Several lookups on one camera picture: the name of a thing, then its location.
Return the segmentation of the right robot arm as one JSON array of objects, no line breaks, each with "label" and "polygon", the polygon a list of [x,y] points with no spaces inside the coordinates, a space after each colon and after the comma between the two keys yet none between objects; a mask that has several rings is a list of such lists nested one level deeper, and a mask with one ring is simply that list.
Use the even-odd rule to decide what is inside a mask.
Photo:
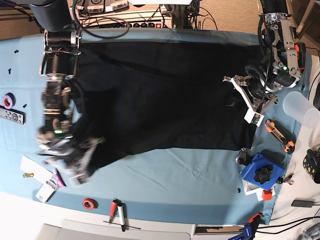
[{"label": "right robot arm", "polygon": [[75,136],[70,95],[83,90],[71,81],[76,76],[83,28],[77,20],[76,7],[65,0],[33,0],[28,3],[37,22],[43,27],[44,52],[39,75],[46,77],[42,90],[44,125],[36,140],[40,154],[47,156],[46,164],[65,172],[73,186],[86,183],[91,176],[92,155],[103,138]]}]

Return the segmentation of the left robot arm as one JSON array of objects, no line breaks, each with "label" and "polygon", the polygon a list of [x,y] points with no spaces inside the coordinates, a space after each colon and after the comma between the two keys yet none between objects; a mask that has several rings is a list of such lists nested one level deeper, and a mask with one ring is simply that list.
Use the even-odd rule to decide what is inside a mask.
[{"label": "left robot arm", "polygon": [[224,77],[247,105],[244,120],[260,126],[267,108],[278,102],[275,92],[295,87],[305,67],[305,46],[296,44],[293,10],[285,0],[259,0],[258,43],[262,60],[245,67],[246,76]]}]

